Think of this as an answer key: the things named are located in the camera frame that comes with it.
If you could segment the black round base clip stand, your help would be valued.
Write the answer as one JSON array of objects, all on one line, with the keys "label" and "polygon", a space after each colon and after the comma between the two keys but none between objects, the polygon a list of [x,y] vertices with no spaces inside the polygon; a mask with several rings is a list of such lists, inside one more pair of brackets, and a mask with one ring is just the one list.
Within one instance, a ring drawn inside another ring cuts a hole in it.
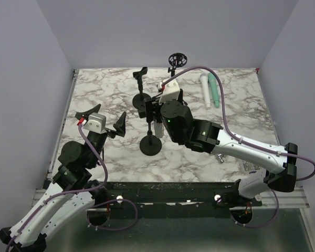
[{"label": "black round base clip stand", "polygon": [[144,108],[138,110],[140,118],[146,118],[148,123],[148,130],[146,136],[144,136],[140,141],[140,150],[143,154],[147,156],[157,155],[161,148],[162,142],[159,138],[153,135],[151,123],[154,119],[154,106],[151,98],[144,99]]}]

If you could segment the white microphone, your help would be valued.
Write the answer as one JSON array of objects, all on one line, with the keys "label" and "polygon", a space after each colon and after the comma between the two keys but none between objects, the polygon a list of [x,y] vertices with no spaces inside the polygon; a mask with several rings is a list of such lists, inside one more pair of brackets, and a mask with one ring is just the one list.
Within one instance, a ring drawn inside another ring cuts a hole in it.
[{"label": "white microphone", "polygon": [[199,79],[202,85],[205,106],[207,109],[209,109],[211,107],[211,100],[210,100],[209,89],[208,89],[208,76],[207,74],[202,73]]}]

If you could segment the black tripod shock mount stand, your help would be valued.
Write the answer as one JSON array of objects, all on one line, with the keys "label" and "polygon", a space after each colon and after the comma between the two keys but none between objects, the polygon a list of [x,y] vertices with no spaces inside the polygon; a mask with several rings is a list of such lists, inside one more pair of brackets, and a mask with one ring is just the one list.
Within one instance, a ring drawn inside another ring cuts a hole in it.
[{"label": "black tripod shock mount stand", "polygon": [[167,71],[173,77],[177,68],[184,67],[187,64],[187,56],[181,52],[173,53],[169,56],[169,64],[170,67]]}]

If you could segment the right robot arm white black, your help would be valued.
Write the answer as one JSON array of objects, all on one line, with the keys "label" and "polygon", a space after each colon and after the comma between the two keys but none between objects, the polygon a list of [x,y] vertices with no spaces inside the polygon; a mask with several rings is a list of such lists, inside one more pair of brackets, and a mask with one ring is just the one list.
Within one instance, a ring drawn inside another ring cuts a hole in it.
[{"label": "right robot arm white black", "polygon": [[237,189],[231,192],[232,202],[244,205],[250,198],[275,190],[294,191],[297,180],[297,146],[269,145],[242,136],[230,136],[227,129],[207,120],[195,119],[190,108],[179,98],[159,104],[145,98],[138,109],[140,118],[162,123],[172,142],[195,152],[217,153],[247,161],[260,167],[249,177],[237,180]]}]

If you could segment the glitter silver mesh microphone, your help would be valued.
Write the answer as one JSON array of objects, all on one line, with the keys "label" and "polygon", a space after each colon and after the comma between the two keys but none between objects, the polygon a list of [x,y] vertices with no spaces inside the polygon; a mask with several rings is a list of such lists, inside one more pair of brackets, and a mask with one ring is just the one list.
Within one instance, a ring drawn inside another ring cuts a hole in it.
[{"label": "glitter silver mesh microphone", "polygon": [[159,139],[164,136],[164,124],[162,120],[154,120],[154,132],[155,136]]}]

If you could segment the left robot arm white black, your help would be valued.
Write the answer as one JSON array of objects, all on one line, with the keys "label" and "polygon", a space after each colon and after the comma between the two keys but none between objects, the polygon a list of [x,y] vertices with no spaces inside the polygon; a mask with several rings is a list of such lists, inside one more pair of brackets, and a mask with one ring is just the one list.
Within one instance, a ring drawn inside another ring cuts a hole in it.
[{"label": "left robot arm white black", "polygon": [[0,230],[0,240],[6,251],[39,251],[46,247],[46,237],[76,211],[89,206],[101,207],[106,201],[104,181],[92,181],[90,169],[98,164],[106,169],[101,158],[107,138],[125,136],[126,112],[113,128],[106,127],[106,117],[99,113],[101,105],[85,112],[77,112],[78,130],[84,143],[69,141],[61,149],[60,167],[43,196],[17,224]]}]

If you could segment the mint green microphone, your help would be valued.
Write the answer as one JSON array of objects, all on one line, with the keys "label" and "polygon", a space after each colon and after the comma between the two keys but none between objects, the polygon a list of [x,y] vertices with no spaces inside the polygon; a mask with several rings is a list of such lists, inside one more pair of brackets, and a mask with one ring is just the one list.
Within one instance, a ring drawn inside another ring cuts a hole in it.
[{"label": "mint green microphone", "polygon": [[214,103],[216,108],[219,108],[220,107],[220,98],[219,98],[219,94],[218,94],[216,77],[211,72],[208,73],[208,82],[209,82],[209,85],[211,87],[213,103]]}]

